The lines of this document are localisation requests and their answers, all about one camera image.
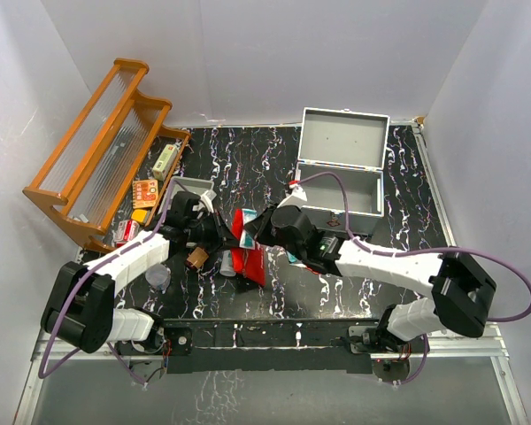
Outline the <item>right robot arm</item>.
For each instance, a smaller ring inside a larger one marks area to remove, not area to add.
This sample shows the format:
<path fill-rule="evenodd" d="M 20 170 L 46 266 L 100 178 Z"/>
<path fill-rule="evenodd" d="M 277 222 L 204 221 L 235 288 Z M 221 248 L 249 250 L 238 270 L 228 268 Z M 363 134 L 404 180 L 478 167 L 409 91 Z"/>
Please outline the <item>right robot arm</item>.
<path fill-rule="evenodd" d="M 318 274 L 361 277 L 419 294 L 407 305 L 391 305 L 364 343 L 390 352 L 417 336 L 448 329 L 458 335 L 483 335 L 496 284 L 468 253 L 422 253 L 368 245 L 316 228 L 294 205 L 270 206 L 244 224 L 261 245 L 279 246 Z"/>

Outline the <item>red first aid pouch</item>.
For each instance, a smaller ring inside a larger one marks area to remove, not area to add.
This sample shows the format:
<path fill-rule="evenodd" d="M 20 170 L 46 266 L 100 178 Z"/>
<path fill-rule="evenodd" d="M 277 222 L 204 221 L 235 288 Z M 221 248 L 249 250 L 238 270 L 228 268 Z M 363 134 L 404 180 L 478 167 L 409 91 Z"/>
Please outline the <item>red first aid pouch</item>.
<path fill-rule="evenodd" d="M 251 209 L 237 209 L 235 211 L 232 234 L 238 240 L 235 248 L 231 249 L 233 268 L 237 274 L 258 284 L 266 285 L 266 271 L 264 262 L 264 248 L 255 242 L 244 230 L 243 225 L 257 217 L 257 212 Z"/>

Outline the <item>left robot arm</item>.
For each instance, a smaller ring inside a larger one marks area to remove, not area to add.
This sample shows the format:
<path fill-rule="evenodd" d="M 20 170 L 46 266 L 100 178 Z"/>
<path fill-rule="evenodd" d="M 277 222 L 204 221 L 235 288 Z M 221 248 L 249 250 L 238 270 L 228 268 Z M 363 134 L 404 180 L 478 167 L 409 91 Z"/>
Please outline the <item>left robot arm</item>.
<path fill-rule="evenodd" d="M 114 298 L 149 268 L 178 253 L 235 247 L 238 239 L 218 212 L 205 209 L 162 214 L 157 224 L 130 242 L 86 264 L 64 264 L 41 318 L 41 328 L 73 347 L 93 353 L 106 343 L 131 341 L 144 352 L 159 351 L 165 331 L 140 308 L 117 309 Z"/>

